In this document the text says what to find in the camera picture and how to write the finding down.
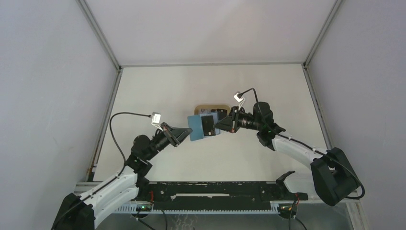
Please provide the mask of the blue card holder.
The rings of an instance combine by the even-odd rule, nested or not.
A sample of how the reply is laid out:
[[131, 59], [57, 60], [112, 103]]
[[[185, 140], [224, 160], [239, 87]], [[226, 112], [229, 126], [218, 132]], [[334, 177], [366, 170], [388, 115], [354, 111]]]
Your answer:
[[[217, 113], [208, 113], [208, 114], [199, 114], [199, 115], [191, 115], [187, 117], [188, 127], [192, 129], [192, 133], [190, 134], [190, 141], [197, 141], [204, 138], [203, 136], [203, 129], [202, 129], [202, 121], [201, 117], [206, 115], [212, 115], [214, 117], [214, 124], [216, 124], [219, 120], [217, 117]], [[220, 130], [216, 129], [216, 136], [220, 135]]]

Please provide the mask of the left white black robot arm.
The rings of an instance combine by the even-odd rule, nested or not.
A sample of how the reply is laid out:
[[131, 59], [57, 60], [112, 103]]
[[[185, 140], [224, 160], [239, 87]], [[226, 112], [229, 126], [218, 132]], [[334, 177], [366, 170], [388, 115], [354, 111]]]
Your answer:
[[67, 195], [51, 228], [94, 230], [124, 203], [147, 198], [150, 160], [169, 145], [179, 146], [192, 133], [191, 128], [172, 127], [167, 123], [160, 127], [152, 138], [139, 135], [134, 139], [131, 154], [113, 176], [80, 195]]

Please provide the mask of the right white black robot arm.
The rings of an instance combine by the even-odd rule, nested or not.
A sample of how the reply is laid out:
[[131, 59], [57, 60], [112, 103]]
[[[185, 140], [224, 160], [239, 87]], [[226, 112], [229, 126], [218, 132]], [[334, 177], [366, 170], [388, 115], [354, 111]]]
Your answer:
[[316, 194], [329, 206], [345, 198], [358, 200], [365, 196], [365, 187], [343, 150], [312, 147], [289, 136], [274, 122], [273, 112], [266, 102], [255, 103], [253, 113], [233, 106], [215, 128], [229, 133], [241, 128], [256, 130], [262, 146], [286, 154], [310, 169]]

